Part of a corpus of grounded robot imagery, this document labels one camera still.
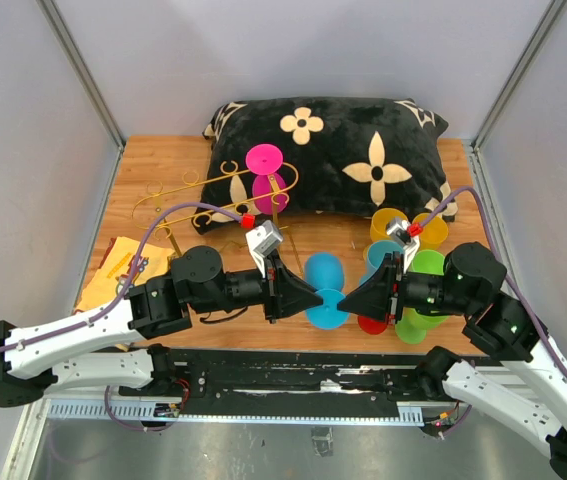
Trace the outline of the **red wine glass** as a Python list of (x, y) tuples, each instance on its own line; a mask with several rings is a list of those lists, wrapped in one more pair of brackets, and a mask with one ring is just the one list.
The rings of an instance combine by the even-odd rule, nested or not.
[(366, 316), (358, 316), (357, 323), (359, 328), (369, 335), (379, 335), (388, 327), (386, 322), (378, 321)]

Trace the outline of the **blue wine glass back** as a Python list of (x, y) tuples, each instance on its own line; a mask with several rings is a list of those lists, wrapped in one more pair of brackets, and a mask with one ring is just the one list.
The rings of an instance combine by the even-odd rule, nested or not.
[(348, 319), (347, 312), (338, 309), (344, 299), (345, 284), (341, 261), (327, 252), (320, 252), (308, 258), (305, 264), (305, 281), (316, 289), (323, 303), (305, 311), (308, 321), (316, 328), (334, 330)]

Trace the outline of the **blue wine glass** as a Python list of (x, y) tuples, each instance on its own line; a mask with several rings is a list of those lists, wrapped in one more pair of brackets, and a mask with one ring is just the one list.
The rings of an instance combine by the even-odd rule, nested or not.
[(344, 299), (345, 284), (341, 261), (327, 252), (320, 252), (308, 258), (305, 264), (305, 281), (316, 289), (323, 303), (305, 311), (308, 321), (316, 328), (334, 330), (348, 319), (347, 312), (338, 309)]
[(359, 285), (365, 283), (378, 270), (386, 254), (402, 252), (403, 248), (391, 240), (380, 240), (370, 245), (364, 255), (366, 272), (361, 277)]

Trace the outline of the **green wine glass back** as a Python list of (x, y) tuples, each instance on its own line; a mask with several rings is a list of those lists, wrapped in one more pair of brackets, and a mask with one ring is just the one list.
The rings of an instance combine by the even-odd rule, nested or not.
[(395, 333), (406, 344), (419, 344), (427, 332), (448, 319), (448, 315), (423, 315), (413, 308), (405, 308), (402, 318), (395, 325)]

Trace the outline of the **green wine glass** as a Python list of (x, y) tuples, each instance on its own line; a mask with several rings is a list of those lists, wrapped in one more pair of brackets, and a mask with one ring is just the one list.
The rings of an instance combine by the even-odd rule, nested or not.
[(427, 332), (448, 319), (448, 315), (423, 315), (413, 308), (405, 308), (402, 318), (395, 325), (395, 333), (406, 344), (419, 344)]
[(442, 275), (445, 256), (438, 251), (420, 250), (411, 262), (410, 270), (416, 273)]

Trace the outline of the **blue wine glass front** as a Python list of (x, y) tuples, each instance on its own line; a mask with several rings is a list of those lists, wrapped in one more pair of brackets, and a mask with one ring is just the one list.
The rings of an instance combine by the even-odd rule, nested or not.
[(378, 270), (386, 254), (402, 252), (403, 248), (391, 240), (380, 240), (370, 245), (364, 255), (366, 272), (361, 277), (359, 285), (365, 283)]

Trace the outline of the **yellow wine glass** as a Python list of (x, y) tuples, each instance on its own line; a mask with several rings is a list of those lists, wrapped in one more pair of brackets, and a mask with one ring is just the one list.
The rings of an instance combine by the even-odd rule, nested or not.
[(408, 217), (403, 212), (395, 208), (382, 208), (377, 210), (371, 217), (371, 241), (377, 242), (381, 240), (388, 240), (389, 236), (386, 233), (387, 225), (391, 220), (395, 218), (400, 218), (401, 220), (408, 219)]
[(438, 250), (448, 238), (449, 229), (447, 223), (440, 216), (435, 216), (427, 225), (423, 225), (423, 221), (428, 216), (429, 214), (424, 212), (416, 215), (413, 219), (414, 223), (419, 223), (423, 227), (419, 236), (420, 248)]

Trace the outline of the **magenta wine glass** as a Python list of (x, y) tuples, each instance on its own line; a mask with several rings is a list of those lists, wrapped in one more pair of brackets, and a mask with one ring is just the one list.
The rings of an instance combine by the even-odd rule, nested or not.
[(283, 153), (272, 144), (259, 144), (252, 147), (245, 157), (246, 166), (250, 172), (256, 175), (252, 183), (252, 197), (257, 209), (266, 215), (273, 213), (273, 204), (266, 193), (271, 193), (269, 175), (272, 174), (280, 189), (286, 187), (285, 180), (278, 174), (283, 165)]

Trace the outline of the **green wine glass front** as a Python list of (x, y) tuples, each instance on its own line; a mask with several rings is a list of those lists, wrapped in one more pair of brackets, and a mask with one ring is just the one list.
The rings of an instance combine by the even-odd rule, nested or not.
[(445, 256), (438, 251), (420, 250), (411, 262), (410, 270), (416, 273), (442, 275)]

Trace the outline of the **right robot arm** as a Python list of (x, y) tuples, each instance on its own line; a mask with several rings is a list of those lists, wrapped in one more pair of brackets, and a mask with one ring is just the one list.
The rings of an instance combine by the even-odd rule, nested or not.
[(506, 267), (477, 242), (449, 253), (440, 275), (407, 272), (401, 255), (388, 254), (338, 307), (377, 321), (400, 320), (405, 307), (463, 316), (470, 343), (517, 375), (535, 400), (492, 381), (440, 346), (415, 369), (418, 392), (429, 400), (459, 400), (489, 415), (534, 445), (567, 479), (567, 361), (522, 297), (502, 291), (506, 274)]

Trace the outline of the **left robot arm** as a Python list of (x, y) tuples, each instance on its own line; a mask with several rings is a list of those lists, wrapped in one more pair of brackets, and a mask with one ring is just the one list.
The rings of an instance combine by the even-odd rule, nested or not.
[(274, 323), (322, 302), (276, 251), (266, 256), (262, 269), (227, 272), (216, 249), (193, 247), (173, 260), (167, 273), (109, 304), (35, 327), (0, 321), (0, 408), (81, 387), (116, 386), (163, 396), (179, 378), (169, 348), (154, 343), (115, 354), (111, 347), (189, 329), (192, 313), (260, 305)]

